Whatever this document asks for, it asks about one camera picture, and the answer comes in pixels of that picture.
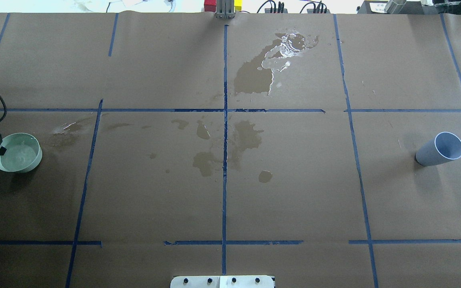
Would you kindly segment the light blue paper cup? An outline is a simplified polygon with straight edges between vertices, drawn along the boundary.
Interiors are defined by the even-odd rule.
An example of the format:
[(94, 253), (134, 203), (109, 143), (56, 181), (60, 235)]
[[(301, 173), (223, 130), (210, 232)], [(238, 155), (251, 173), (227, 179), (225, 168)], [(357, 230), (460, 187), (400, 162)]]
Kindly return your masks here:
[(421, 166), (437, 166), (461, 158), (461, 139), (451, 132), (438, 133), (415, 154)]

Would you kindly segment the aluminium frame post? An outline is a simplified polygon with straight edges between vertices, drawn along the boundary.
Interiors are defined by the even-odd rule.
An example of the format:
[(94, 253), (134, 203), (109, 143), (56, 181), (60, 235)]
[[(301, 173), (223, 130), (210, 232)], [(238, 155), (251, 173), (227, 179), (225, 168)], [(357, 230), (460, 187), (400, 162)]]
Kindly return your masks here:
[(236, 11), (234, 5), (226, 3), (225, 8), (219, 8), (219, 11), (215, 12), (215, 18), (217, 19), (233, 19)]

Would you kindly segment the red blue yellow block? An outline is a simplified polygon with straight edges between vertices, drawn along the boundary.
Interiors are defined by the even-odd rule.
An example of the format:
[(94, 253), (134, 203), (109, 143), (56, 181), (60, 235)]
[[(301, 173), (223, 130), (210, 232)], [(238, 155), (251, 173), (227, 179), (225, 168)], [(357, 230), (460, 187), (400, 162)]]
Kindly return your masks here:
[(226, 3), (234, 5), (235, 11), (242, 9), (243, 0), (204, 0), (203, 11), (204, 12), (217, 12), (219, 8), (225, 8)]

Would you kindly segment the orange black connector board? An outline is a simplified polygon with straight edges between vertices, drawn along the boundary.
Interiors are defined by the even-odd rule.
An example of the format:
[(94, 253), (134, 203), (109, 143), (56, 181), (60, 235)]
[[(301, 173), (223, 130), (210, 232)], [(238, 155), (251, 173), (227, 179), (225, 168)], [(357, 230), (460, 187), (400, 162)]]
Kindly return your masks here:
[(299, 14), (306, 13), (308, 9), (313, 10), (316, 8), (322, 8), (323, 12), (326, 11), (327, 2), (324, 0), (243, 0), (242, 10), (251, 13), (265, 13), (279, 6), (283, 6), (284, 10), (287, 9), (288, 13)]

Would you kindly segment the white pedestal column base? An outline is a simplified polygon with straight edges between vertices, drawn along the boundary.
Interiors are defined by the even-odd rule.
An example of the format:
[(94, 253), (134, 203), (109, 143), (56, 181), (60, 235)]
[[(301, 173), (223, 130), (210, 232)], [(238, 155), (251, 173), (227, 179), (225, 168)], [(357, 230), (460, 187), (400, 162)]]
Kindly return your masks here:
[(269, 275), (176, 276), (170, 288), (275, 288)]

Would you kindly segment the mint green bowl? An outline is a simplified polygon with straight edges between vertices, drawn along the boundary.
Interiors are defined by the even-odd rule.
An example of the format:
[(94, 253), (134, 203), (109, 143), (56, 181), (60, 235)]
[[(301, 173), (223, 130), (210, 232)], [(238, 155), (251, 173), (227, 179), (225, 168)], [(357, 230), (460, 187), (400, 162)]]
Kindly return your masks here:
[(11, 173), (27, 173), (35, 169), (42, 160), (40, 142), (31, 134), (15, 133), (2, 139), (6, 149), (0, 155), (0, 170)]

